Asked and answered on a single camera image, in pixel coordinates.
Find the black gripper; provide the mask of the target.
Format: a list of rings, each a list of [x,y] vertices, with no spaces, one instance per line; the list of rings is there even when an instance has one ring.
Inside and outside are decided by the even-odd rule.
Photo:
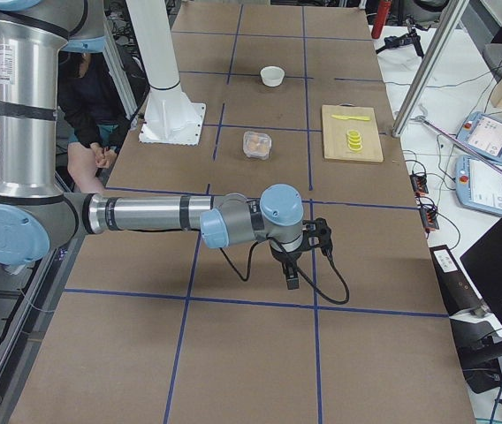
[[[333,261],[331,227],[321,217],[315,220],[303,220],[301,233],[292,242],[284,243],[274,237],[269,237],[269,242],[273,257],[282,263],[288,290],[300,288],[300,273],[297,260],[299,260],[302,253],[319,248],[328,261]]]

